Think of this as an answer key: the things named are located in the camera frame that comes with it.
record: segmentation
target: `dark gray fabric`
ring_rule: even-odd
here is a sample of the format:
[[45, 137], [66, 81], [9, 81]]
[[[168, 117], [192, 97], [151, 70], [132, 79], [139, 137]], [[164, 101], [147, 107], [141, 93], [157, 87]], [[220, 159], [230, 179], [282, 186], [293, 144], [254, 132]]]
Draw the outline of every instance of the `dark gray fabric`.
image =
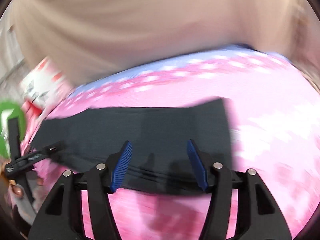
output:
[[123, 187], [148, 193], [199, 194], [187, 155], [187, 141], [231, 167], [231, 143], [223, 100], [189, 108], [88, 109], [42, 123], [31, 146], [64, 140], [55, 161], [79, 172], [118, 152], [126, 140], [133, 156]]

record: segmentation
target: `green round object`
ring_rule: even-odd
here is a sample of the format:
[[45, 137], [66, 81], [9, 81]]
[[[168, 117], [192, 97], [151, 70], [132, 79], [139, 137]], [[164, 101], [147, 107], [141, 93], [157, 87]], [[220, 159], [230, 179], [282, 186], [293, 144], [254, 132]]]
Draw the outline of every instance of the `green round object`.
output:
[[8, 142], [8, 120], [18, 118], [20, 141], [26, 134], [26, 118], [20, 106], [16, 103], [5, 101], [0, 102], [0, 156], [9, 159], [10, 149]]

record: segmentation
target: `blue gripper pad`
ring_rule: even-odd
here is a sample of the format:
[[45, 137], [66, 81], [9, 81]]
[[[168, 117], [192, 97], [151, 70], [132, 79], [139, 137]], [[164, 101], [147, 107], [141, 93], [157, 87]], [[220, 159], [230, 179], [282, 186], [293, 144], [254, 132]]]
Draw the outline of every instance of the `blue gripper pad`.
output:
[[206, 189], [208, 188], [207, 171], [204, 168], [196, 147], [191, 140], [188, 140], [187, 152], [198, 186], [203, 191], [206, 191]]
[[116, 192], [116, 190], [121, 187], [125, 173], [127, 172], [131, 157], [132, 157], [132, 144], [131, 142], [128, 141], [121, 153], [121, 156], [119, 157], [118, 163], [116, 164], [112, 172], [110, 189], [113, 193]]

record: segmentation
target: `pink bedsheet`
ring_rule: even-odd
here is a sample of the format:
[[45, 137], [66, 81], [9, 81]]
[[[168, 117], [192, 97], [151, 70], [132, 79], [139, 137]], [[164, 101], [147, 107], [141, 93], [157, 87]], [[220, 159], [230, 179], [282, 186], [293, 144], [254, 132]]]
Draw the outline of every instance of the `pink bedsheet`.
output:
[[[217, 97], [228, 98], [235, 170], [259, 172], [296, 236], [320, 201], [320, 97], [281, 57], [243, 54], [144, 72], [69, 97], [48, 118], [89, 107], [181, 107]], [[36, 165], [48, 190], [65, 169], [49, 160]], [[198, 239], [210, 201], [209, 195], [175, 197], [126, 189], [109, 198], [123, 240]], [[83, 192], [86, 235], [93, 238], [87, 205]], [[228, 237], [235, 231], [236, 209], [234, 194]]]

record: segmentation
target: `silver screw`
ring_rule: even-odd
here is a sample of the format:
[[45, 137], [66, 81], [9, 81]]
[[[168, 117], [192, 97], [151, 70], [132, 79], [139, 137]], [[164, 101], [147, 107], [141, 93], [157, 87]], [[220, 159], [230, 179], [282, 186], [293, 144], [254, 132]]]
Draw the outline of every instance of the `silver screw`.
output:
[[71, 175], [71, 171], [70, 170], [66, 170], [63, 172], [63, 176], [65, 177], [69, 177]]
[[106, 168], [106, 165], [105, 165], [104, 163], [99, 163], [99, 164], [97, 165], [97, 169], [98, 169], [99, 171], [104, 170], [105, 168]]
[[252, 176], [254, 176], [254, 175], [257, 174], [257, 172], [256, 172], [255, 169], [248, 169], [248, 173], [249, 173], [250, 175], [252, 175]]
[[216, 169], [221, 169], [223, 167], [223, 165], [221, 163], [214, 163], [213, 166]]

